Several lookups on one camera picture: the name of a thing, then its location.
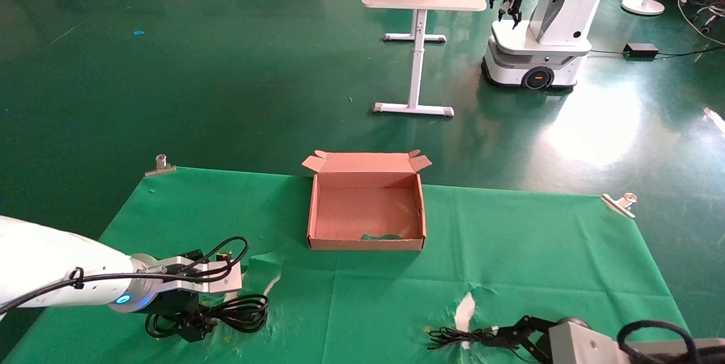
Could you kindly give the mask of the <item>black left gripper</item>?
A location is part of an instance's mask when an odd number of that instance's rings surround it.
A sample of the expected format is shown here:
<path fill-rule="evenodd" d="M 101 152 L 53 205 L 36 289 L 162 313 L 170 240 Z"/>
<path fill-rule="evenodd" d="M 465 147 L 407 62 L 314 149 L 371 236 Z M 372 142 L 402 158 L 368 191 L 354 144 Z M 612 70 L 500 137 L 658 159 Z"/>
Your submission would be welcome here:
<path fill-rule="evenodd" d="M 200 316 L 199 294 L 163 292 L 144 308 L 147 332 L 177 332 L 187 342 L 202 341 L 217 325 L 215 318 Z"/>

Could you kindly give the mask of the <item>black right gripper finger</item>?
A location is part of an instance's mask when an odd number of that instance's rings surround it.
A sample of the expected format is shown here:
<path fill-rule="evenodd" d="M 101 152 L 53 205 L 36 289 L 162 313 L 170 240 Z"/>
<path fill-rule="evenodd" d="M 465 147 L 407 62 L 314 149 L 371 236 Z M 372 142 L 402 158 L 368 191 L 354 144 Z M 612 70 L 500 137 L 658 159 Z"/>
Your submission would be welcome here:
<path fill-rule="evenodd" d="M 488 348 L 518 348 L 528 346 L 531 334 L 548 334 L 549 329 L 556 326 L 554 321 L 532 316 L 523 316 L 512 326 L 492 326 L 484 330 L 481 343 Z"/>
<path fill-rule="evenodd" d="M 551 363 L 551 352 L 541 349 L 535 344 L 513 344 L 510 351 L 525 363 Z M 526 352 L 531 358 L 523 358 L 523 352 Z"/>

